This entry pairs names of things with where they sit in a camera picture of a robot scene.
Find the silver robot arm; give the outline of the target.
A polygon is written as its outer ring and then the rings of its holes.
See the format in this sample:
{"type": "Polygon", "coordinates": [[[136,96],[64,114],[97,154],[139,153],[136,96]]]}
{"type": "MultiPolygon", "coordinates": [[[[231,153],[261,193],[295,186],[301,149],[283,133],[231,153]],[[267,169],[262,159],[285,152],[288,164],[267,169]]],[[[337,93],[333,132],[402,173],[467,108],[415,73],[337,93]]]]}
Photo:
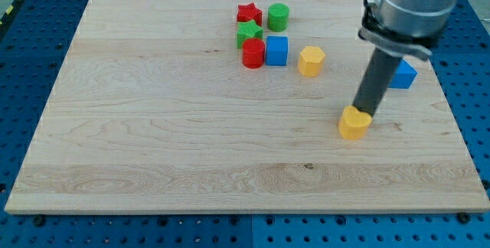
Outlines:
{"type": "Polygon", "coordinates": [[[431,57],[457,0],[364,0],[358,35],[392,57],[431,57]]]}

